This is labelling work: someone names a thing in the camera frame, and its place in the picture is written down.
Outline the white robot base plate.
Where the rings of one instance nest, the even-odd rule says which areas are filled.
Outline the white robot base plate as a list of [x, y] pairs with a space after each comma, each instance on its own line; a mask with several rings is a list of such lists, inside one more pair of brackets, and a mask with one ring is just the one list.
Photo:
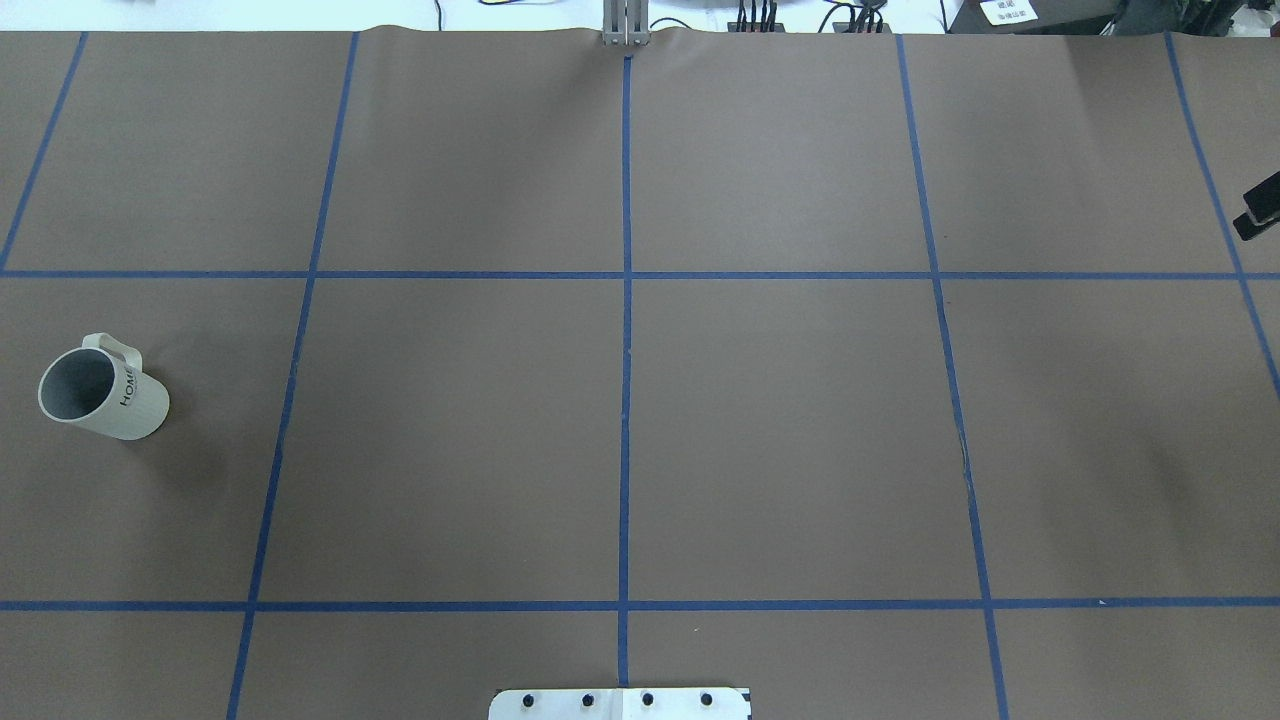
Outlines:
[[489, 719], [751, 719], [750, 692], [732, 687], [509, 689]]

